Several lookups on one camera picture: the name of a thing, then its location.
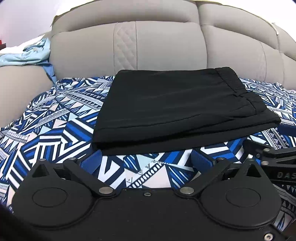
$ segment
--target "blue fabric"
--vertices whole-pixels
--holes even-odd
[[[56,83],[57,78],[54,75],[54,68],[48,62],[50,55],[50,40],[41,39],[39,42],[24,48],[21,54],[3,54],[0,55],[1,66],[23,66],[39,65],[43,67],[48,77]]]
[[[113,76],[58,81],[50,91],[38,95],[20,119],[0,129],[0,203],[10,207],[13,193],[38,159],[62,163],[69,157],[89,155],[96,119],[112,81]],[[295,95],[278,84],[241,81],[248,91],[259,94],[271,111],[281,115],[283,122],[294,123]],[[123,91],[132,94],[129,89]],[[236,140],[188,150],[102,157],[95,153],[81,166],[117,190],[177,189],[198,171],[204,173],[211,168],[207,157],[226,157],[236,163],[251,158],[242,148],[242,142],[247,138],[275,149],[295,146],[294,137],[279,134],[277,128],[271,128]],[[282,208],[274,225],[283,230],[296,217],[296,190],[294,186],[274,186],[282,198]]]

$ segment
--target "bedsheet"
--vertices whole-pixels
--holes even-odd
[[[38,95],[20,119],[0,129],[0,202],[11,210],[11,200],[26,174],[40,158],[62,163],[91,151],[97,115],[111,87],[113,76],[65,78],[50,91]],[[249,91],[258,93],[282,121],[295,124],[294,95],[280,85],[243,80]],[[248,137],[200,147],[213,158],[226,157],[242,163],[249,156],[242,148],[244,139],[269,144],[275,149],[295,146],[295,138],[280,135],[276,128]],[[121,188],[180,188],[200,175],[189,160],[192,149],[142,155],[103,156],[93,176],[109,186]],[[276,186],[282,208],[275,225],[284,230],[296,212],[295,186]]]

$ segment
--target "silver screw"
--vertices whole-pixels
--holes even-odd
[[[191,187],[182,187],[182,188],[180,189],[180,192],[181,192],[182,194],[190,195],[190,194],[194,193],[194,189],[191,188]]]
[[[263,166],[266,166],[266,165],[268,165],[268,164],[269,164],[268,161],[262,161],[262,162],[261,162],[261,165],[263,165]]]
[[[266,235],[264,236],[264,240],[265,240],[265,241],[271,241],[271,240],[273,240],[273,238],[274,238],[274,236],[273,236],[273,234],[271,234],[271,233],[266,234]]]
[[[102,188],[99,189],[99,192],[101,194],[111,194],[113,192],[113,190],[114,189],[111,188],[111,187],[102,187]]]
[[[150,197],[150,196],[152,196],[152,194],[150,192],[144,192],[144,196],[145,197]]]

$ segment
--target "sofa armrest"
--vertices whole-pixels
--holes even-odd
[[[35,96],[52,86],[40,66],[0,67],[0,127],[18,119]]]

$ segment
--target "black pants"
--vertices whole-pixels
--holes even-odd
[[[276,127],[280,118],[228,68],[120,71],[98,115],[93,145],[140,154],[225,142]]]

